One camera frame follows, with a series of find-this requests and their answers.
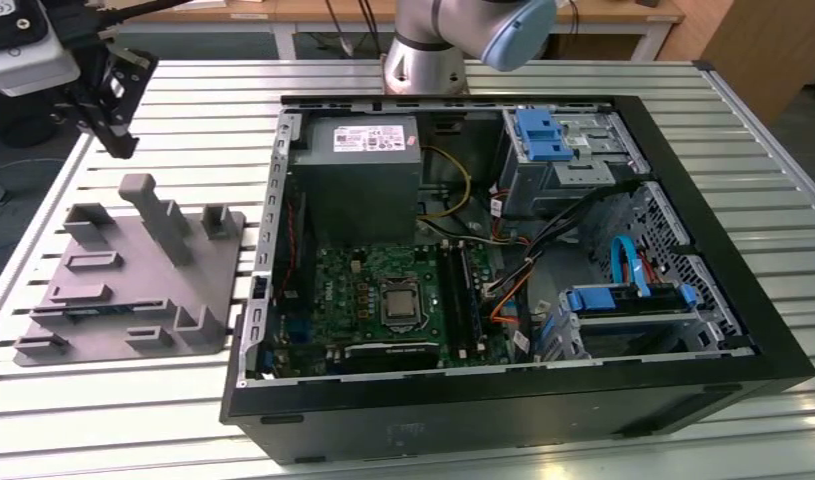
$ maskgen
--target power supply label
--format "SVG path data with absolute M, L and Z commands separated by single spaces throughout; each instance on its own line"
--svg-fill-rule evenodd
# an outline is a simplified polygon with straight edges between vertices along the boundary
M 351 125 L 337 127 L 334 152 L 393 152 L 408 150 L 402 125 Z

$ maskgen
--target slotted aluminum table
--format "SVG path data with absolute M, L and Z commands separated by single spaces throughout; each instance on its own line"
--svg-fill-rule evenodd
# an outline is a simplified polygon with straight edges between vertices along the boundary
M 470 64 L 474 93 L 640 95 L 815 363 L 815 186 L 721 78 L 689 64 Z M 85 136 L 0 277 L 0 477 L 760 478 L 815 474 L 815 379 L 669 437 L 281 467 L 218 422 L 229 348 L 217 355 L 21 368 L 29 327 L 77 202 L 127 210 L 125 174 L 150 172 L 187 210 L 227 203 L 261 218 L 279 96 L 381 93 L 377 62 L 165 62 L 143 99 L 131 160 Z M 253 247 L 257 224 L 245 229 Z M 241 254 L 241 311 L 253 251 Z

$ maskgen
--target table leg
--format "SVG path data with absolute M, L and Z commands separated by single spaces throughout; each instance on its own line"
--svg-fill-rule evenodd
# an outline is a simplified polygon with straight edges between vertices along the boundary
M 273 23 L 274 39 L 277 40 L 277 53 L 281 60 L 297 60 L 295 33 L 298 31 L 294 23 Z
M 672 31 L 672 23 L 652 23 L 648 26 L 648 33 L 638 41 L 632 60 L 634 62 L 653 62 L 660 55 L 665 38 Z

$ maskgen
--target ram slot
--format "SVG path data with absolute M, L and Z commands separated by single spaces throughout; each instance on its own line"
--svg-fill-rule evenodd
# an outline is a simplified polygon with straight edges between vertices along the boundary
M 444 245 L 437 249 L 441 300 L 446 314 L 446 334 L 453 355 L 464 359 L 482 350 L 477 292 L 464 246 Z

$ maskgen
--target green circuit board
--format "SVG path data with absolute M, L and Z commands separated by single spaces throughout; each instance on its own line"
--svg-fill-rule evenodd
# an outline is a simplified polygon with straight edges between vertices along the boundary
M 488 350 L 481 356 L 461 359 L 449 351 L 437 248 L 436 245 L 376 245 L 318 251 L 313 343 L 426 341 L 441 345 L 441 367 L 508 363 L 508 345 L 501 333 L 485 339 Z M 489 252 L 484 245 L 469 248 L 468 252 L 473 278 L 481 285 L 493 278 Z M 384 320 L 384 292 L 392 282 L 416 285 L 420 293 L 421 323 L 405 331 L 388 326 Z

